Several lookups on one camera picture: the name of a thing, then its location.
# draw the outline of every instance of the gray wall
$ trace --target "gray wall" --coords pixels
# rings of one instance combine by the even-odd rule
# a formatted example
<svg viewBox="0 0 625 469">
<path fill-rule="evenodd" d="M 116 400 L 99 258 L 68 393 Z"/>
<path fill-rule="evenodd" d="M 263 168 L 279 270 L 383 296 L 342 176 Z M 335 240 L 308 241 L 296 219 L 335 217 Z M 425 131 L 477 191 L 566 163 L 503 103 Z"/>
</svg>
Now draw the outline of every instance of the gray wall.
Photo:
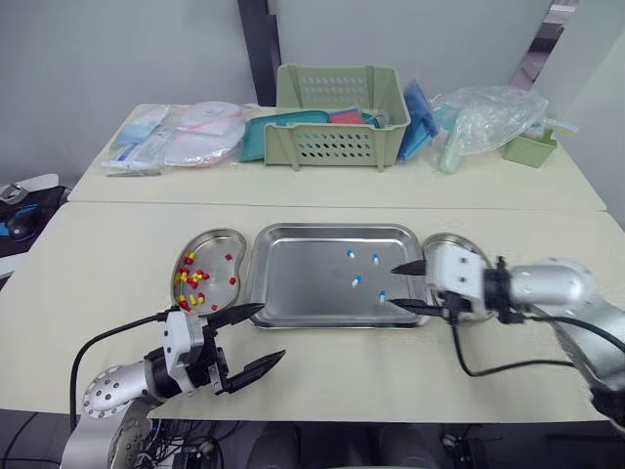
<svg viewBox="0 0 625 469">
<path fill-rule="evenodd" d="M 139 103 L 256 100 L 233 0 L 0 1 L 0 183 L 75 182 Z"/>
<path fill-rule="evenodd" d="M 579 127 L 559 139 L 625 228 L 625 2 L 582 1 L 534 90 Z"/>
<path fill-rule="evenodd" d="M 275 0 L 282 61 L 386 64 L 426 94 L 506 85 L 552 0 Z"/>
</svg>

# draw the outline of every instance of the basket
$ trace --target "basket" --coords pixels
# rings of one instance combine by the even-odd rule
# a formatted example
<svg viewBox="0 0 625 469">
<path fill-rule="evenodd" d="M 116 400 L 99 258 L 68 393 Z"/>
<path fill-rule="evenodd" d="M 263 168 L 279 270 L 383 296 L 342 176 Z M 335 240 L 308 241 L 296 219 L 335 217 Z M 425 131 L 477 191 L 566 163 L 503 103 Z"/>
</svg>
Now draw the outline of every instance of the basket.
<svg viewBox="0 0 625 469">
<path fill-rule="evenodd" d="M 395 163 L 410 123 L 396 72 L 383 66 L 283 65 L 277 73 L 277 107 L 282 110 L 383 111 L 390 121 L 372 124 L 289 124 L 265 128 L 265 163 L 302 165 L 384 166 Z"/>
</svg>

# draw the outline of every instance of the table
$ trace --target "table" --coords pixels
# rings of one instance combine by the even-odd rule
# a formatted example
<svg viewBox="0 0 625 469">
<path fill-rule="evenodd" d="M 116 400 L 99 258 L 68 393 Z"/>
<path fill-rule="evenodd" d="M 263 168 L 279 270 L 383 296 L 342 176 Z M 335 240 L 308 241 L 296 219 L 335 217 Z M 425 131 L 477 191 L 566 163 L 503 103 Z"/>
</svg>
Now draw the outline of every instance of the table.
<svg viewBox="0 0 625 469">
<path fill-rule="evenodd" d="M 133 114 L 140 112 L 137 107 Z M 259 113 L 272 109 L 258 110 Z M 262 162 L 174 169 L 159 177 L 107 178 L 101 151 L 69 200 L 306 207 L 605 210 L 568 153 L 558 147 L 538 169 L 493 151 L 467 157 L 454 175 L 435 170 L 428 149 L 378 173 L 373 167 L 312 167 Z"/>
<path fill-rule="evenodd" d="M 92 336 L 162 310 L 179 252 L 198 233 L 256 234 L 278 222 L 400 223 L 420 239 L 465 235 L 511 264 L 547 256 L 593 271 L 608 301 L 625 307 L 625 235 L 601 212 L 249 207 L 71 202 L 54 217 L 0 294 L 0 407 L 67 412 L 74 354 Z M 242 266 L 243 281 L 249 251 Z M 93 347 L 78 389 L 101 370 L 159 346 L 148 325 Z M 549 326 L 492 320 L 461 330 L 473 368 L 563 359 Z M 263 354 L 286 357 L 234 395 L 208 389 L 178 396 L 160 417 L 246 420 L 544 422 L 603 419 L 579 374 L 535 366 L 483 378 L 463 374 L 448 326 L 412 330 L 263 330 L 249 322 L 220 331 L 231 373 Z"/>
</svg>

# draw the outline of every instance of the rectangular metal tray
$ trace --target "rectangular metal tray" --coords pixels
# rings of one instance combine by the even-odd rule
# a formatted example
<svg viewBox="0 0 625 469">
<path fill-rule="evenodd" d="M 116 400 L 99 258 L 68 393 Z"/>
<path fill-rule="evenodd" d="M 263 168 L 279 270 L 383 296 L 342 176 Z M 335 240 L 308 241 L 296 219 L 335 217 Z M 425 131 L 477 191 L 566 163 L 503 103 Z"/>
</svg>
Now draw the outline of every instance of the rectangular metal tray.
<svg viewBox="0 0 625 469">
<path fill-rule="evenodd" d="M 417 259 L 419 242 L 400 225 L 272 225 L 256 238 L 244 300 L 266 304 L 252 318 L 260 327 L 415 327 L 426 318 L 380 292 L 425 299 L 421 278 L 391 274 Z"/>
</svg>

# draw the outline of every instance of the green container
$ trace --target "green container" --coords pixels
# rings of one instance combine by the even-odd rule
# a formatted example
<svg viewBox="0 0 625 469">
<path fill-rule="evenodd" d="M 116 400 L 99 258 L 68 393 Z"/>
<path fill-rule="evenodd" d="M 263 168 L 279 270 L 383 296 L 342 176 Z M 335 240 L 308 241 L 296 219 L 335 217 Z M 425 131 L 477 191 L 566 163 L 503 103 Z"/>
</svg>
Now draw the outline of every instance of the green container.
<svg viewBox="0 0 625 469">
<path fill-rule="evenodd" d="M 539 168 L 558 146 L 552 134 L 553 131 L 547 130 L 540 140 L 519 135 L 507 144 L 503 157 L 509 161 Z"/>
<path fill-rule="evenodd" d="M 390 122 L 371 124 L 288 124 L 265 127 L 265 163 L 302 165 L 384 166 L 395 163 L 410 123 L 397 74 L 383 66 L 283 65 L 277 72 L 280 111 L 358 107 L 383 111 Z"/>
</svg>

